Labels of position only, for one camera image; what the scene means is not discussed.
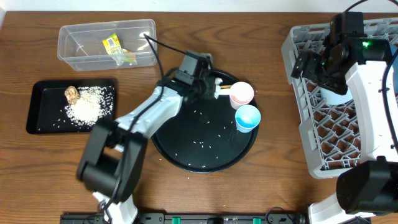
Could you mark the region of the white tissue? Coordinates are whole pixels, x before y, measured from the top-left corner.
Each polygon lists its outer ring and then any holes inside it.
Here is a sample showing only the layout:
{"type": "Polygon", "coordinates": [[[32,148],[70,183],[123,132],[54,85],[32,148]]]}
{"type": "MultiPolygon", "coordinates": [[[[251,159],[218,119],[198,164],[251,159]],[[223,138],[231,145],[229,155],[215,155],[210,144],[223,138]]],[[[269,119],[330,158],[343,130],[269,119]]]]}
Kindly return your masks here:
{"type": "Polygon", "coordinates": [[[221,78],[215,78],[215,85],[220,85],[223,82],[221,78]]]}

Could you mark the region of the white plastic spoon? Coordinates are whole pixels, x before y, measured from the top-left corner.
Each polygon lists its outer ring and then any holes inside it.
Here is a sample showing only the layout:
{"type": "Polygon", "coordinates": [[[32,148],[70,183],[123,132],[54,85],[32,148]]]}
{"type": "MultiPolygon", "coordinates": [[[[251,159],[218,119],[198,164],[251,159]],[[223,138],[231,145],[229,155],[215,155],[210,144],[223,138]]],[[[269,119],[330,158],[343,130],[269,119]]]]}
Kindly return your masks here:
{"type": "Polygon", "coordinates": [[[230,94],[230,89],[229,88],[222,88],[219,91],[219,95],[229,95],[230,94]]]}

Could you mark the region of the pink cup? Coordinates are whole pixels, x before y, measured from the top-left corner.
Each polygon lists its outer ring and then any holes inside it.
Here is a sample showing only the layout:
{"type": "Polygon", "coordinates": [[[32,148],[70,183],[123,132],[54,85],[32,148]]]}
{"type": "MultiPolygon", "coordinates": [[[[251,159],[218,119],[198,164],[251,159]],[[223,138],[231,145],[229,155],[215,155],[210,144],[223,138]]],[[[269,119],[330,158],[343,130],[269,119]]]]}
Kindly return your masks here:
{"type": "Polygon", "coordinates": [[[254,89],[249,83],[236,82],[229,89],[230,104],[235,110],[243,105],[247,105],[253,98],[254,89]]]}

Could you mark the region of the light blue small bowl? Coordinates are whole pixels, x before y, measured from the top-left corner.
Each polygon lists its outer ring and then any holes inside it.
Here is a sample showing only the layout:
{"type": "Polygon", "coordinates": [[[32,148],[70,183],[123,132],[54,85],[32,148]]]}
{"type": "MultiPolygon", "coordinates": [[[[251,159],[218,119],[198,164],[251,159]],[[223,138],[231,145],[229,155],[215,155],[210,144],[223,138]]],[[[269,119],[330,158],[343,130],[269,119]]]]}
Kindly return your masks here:
{"type": "Polygon", "coordinates": [[[336,94],[330,90],[320,88],[321,98],[326,100],[328,105],[341,105],[353,99],[350,89],[345,95],[336,94]]]}

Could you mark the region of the round black serving tray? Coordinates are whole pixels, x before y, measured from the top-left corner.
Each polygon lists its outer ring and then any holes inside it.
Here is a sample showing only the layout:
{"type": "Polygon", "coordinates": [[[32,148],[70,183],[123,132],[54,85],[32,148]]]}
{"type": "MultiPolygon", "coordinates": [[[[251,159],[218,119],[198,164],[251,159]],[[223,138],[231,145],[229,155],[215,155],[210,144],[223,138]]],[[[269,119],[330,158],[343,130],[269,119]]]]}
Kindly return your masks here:
{"type": "Polygon", "coordinates": [[[249,152],[259,131],[258,127],[248,133],[238,131],[235,113],[226,95],[184,104],[152,141],[165,159],[181,169],[198,173],[227,169],[249,152]]]}

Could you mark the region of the light blue cup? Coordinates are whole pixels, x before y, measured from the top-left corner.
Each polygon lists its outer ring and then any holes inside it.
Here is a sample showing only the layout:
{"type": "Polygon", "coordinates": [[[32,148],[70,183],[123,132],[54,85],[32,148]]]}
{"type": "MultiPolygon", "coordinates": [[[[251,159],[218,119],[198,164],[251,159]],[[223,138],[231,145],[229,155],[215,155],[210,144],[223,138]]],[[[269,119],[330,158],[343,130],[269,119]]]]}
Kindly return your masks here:
{"type": "Polygon", "coordinates": [[[261,113],[253,105],[239,107],[235,113],[236,128],[242,133],[248,133],[261,122],[261,113]]]}

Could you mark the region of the yellow snack wrapper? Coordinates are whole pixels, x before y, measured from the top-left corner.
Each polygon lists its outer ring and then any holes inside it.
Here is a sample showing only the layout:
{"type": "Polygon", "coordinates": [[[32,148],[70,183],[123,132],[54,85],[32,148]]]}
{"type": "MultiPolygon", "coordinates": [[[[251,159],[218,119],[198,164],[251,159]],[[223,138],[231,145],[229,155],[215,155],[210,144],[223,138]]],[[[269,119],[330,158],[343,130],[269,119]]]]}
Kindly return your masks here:
{"type": "Polygon", "coordinates": [[[116,61],[116,65],[118,67],[124,63],[127,63],[128,65],[137,65],[136,55],[121,47],[121,43],[116,33],[113,33],[108,38],[103,39],[102,43],[107,54],[116,61]]]}

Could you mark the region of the pile of rice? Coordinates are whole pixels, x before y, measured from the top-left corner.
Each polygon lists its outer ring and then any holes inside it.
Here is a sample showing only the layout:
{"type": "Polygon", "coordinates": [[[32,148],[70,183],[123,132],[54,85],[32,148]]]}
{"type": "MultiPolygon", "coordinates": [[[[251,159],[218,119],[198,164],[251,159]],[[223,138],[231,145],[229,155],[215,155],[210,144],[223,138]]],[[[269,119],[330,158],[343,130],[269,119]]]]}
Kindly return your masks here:
{"type": "Polygon", "coordinates": [[[75,105],[67,105],[62,109],[66,117],[77,127],[91,127],[100,118],[112,117],[114,111],[115,92],[111,86],[84,86],[76,88],[80,99],[75,105]]]}

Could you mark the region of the brown food scrap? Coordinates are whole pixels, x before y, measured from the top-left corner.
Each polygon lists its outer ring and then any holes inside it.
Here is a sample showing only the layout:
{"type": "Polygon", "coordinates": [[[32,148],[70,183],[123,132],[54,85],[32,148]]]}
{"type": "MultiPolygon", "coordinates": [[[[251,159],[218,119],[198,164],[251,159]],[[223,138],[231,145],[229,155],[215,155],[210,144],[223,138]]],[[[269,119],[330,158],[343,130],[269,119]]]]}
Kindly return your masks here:
{"type": "Polygon", "coordinates": [[[74,86],[69,86],[65,91],[64,95],[67,99],[67,102],[70,105],[75,105],[77,101],[80,99],[80,94],[78,90],[74,86]]]}

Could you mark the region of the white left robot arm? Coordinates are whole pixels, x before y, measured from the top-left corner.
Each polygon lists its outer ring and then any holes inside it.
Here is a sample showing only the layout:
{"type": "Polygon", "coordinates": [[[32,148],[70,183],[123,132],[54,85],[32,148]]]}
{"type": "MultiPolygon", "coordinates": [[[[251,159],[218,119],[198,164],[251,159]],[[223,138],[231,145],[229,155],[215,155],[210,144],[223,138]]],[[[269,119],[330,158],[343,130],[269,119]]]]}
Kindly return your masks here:
{"type": "Polygon", "coordinates": [[[116,119],[101,118],[91,130],[76,177],[99,202],[104,223],[134,223],[132,193],[141,176],[148,140],[185,103],[218,97],[222,80],[209,53],[188,50],[181,66],[163,73],[148,99],[116,119]]]}

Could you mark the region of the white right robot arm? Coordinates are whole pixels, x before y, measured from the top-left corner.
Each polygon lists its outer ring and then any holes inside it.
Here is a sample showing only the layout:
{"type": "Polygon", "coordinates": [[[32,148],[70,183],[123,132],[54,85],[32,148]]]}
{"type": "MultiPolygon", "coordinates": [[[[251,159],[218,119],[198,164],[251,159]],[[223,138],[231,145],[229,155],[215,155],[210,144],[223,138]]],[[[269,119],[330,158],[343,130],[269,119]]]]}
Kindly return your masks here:
{"type": "Polygon", "coordinates": [[[307,223],[348,223],[397,211],[397,101],[389,34],[396,19],[342,12],[293,27],[282,44],[310,175],[336,191],[307,208],[307,223]]]}

